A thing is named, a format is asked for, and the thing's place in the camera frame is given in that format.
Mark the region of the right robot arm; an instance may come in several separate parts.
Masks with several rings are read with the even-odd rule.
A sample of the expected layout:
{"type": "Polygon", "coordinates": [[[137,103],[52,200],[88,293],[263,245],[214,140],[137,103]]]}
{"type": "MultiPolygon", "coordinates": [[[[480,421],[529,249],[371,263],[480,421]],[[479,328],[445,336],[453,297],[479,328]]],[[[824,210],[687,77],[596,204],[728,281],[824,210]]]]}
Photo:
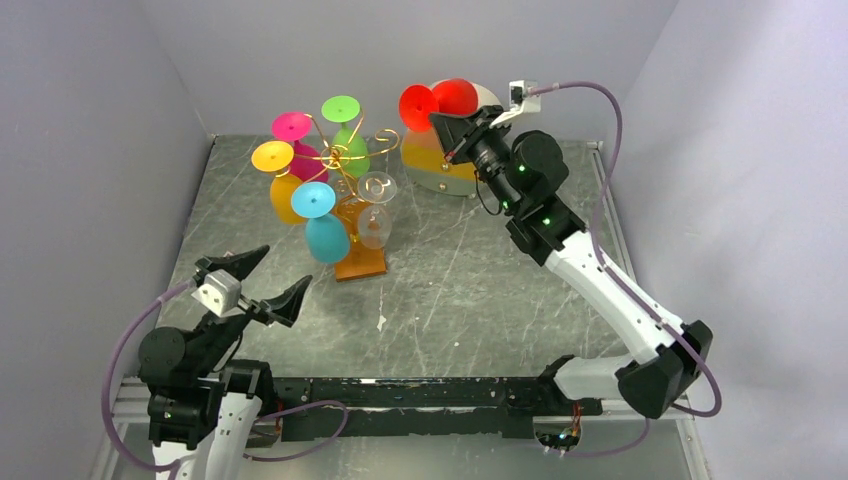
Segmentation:
{"type": "Polygon", "coordinates": [[[618,399],[644,417],[660,418],[703,374],[698,363],[712,331],[660,307],[594,247],[585,222],[557,194],[569,174],[558,142],[531,130],[508,144],[508,127],[495,123],[503,112],[485,106],[467,116],[432,113],[429,121],[445,159],[472,164],[494,194],[517,248],[574,288],[627,349],[618,357],[557,362],[539,389],[542,406],[562,414],[577,400],[618,399]]]}

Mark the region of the orange plastic wine glass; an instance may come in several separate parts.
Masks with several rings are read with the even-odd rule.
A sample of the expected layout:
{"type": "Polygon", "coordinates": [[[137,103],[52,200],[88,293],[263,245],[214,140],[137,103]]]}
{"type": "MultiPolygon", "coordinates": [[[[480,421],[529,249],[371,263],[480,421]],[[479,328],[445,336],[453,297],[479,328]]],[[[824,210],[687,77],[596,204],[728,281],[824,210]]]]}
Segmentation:
{"type": "Polygon", "coordinates": [[[251,163],[259,172],[272,176],[269,188],[271,205],[285,224],[297,225],[306,221],[292,206],[293,193],[302,180],[291,172],[294,160],[293,147],[284,141],[271,140],[259,145],[251,155],[251,163]]]}

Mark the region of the red plastic wine glass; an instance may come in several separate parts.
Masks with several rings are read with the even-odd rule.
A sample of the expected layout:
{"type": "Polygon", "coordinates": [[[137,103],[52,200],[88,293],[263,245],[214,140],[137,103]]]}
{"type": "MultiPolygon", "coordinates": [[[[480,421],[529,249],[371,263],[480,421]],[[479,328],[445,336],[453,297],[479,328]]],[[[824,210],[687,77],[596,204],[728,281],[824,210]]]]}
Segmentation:
{"type": "Polygon", "coordinates": [[[478,93],[474,85],[463,78],[451,78],[428,87],[408,86],[398,101],[399,117],[409,130],[424,132],[431,128],[430,115],[468,115],[478,108],[478,93]]]}

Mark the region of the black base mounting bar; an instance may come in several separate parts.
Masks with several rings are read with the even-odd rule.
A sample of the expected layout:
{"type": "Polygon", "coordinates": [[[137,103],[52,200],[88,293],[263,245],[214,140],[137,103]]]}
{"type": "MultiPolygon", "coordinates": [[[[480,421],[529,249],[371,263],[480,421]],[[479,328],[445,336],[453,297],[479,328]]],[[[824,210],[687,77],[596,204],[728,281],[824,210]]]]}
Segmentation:
{"type": "Polygon", "coordinates": [[[286,442],[333,433],[531,439],[537,420],[602,413],[600,400],[568,400],[536,377],[277,377],[274,382],[289,412],[281,421],[286,442]]]}

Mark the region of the round pastel drawer cabinet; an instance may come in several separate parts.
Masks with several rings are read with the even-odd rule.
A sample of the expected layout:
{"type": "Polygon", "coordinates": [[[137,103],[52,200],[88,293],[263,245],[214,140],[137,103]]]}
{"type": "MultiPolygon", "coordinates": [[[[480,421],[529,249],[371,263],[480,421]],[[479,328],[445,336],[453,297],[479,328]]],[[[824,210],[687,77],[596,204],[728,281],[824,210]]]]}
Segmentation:
{"type": "MultiPolygon", "coordinates": [[[[471,83],[478,93],[478,108],[500,103],[490,90],[471,83]]],[[[432,126],[424,132],[414,132],[407,128],[401,143],[401,159],[409,179],[424,188],[452,196],[470,196],[475,193],[474,167],[469,163],[452,165],[445,162],[432,126]]]]}

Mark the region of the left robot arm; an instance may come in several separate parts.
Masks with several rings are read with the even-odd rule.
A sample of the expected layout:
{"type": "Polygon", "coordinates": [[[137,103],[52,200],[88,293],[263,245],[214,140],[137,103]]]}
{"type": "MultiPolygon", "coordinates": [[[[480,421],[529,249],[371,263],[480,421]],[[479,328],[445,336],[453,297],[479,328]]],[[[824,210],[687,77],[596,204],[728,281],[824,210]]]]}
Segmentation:
{"type": "Polygon", "coordinates": [[[199,323],[191,330],[156,327],[141,341],[149,439],[155,458],[179,461],[179,479],[237,478],[255,420],[283,405],[267,362],[227,355],[251,323],[291,327],[298,319],[309,275],[272,298],[242,292],[269,250],[197,260],[188,285],[206,310],[199,323]]]}

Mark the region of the clear plastic wine glass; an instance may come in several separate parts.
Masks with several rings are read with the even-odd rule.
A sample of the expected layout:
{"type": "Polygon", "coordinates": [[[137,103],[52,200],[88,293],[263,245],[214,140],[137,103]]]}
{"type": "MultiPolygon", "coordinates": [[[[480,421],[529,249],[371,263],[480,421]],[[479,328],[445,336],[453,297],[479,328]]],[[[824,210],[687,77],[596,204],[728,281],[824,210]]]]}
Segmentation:
{"type": "Polygon", "coordinates": [[[386,209],[398,192],[396,180],[386,172],[372,171],[358,180],[357,196],[365,203],[357,220],[357,233],[368,249],[382,249],[392,231],[392,218],[386,209]]]}

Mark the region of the blue plastic wine glass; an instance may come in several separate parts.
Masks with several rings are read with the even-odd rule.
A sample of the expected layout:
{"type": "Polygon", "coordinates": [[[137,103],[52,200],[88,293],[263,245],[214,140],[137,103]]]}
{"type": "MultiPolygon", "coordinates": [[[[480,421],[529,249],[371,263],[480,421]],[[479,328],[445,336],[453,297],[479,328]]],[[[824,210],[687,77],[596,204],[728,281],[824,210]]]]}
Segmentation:
{"type": "Polygon", "coordinates": [[[336,201],[335,190],[321,182],[304,183],[291,197],[293,211],[306,219],[304,234],[310,254],[324,264],[337,264],[350,251],[347,230],[333,213],[336,201]]]}

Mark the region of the green plastic wine glass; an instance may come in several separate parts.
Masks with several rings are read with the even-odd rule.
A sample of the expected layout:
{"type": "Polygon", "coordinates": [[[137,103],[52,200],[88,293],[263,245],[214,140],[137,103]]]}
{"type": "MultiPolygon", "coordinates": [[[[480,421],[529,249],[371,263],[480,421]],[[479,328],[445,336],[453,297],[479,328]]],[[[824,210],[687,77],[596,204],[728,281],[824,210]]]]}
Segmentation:
{"type": "Polygon", "coordinates": [[[359,101],[348,95],[330,97],[323,103],[321,114],[327,121],[340,126],[332,144],[341,154],[343,170],[354,178],[361,177],[369,170],[370,159],[364,138],[355,132],[354,121],[361,114],[359,101]]]}

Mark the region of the magenta plastic wine glass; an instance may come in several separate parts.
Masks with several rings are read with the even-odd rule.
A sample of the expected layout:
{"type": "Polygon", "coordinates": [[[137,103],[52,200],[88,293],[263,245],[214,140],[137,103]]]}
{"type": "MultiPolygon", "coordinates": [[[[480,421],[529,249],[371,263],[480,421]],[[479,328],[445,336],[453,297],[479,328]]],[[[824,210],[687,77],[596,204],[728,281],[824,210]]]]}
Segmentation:
{"type": "Polygon", "coordinates": [[[319,152],[303,142],[311,129],[312,120],[303,112],[282,113],[271,123],[272,135],[293,148],[290,172],[303,182],[326,183],[329,179],[328,171],[320,160],[315,160],[319,152]]]}

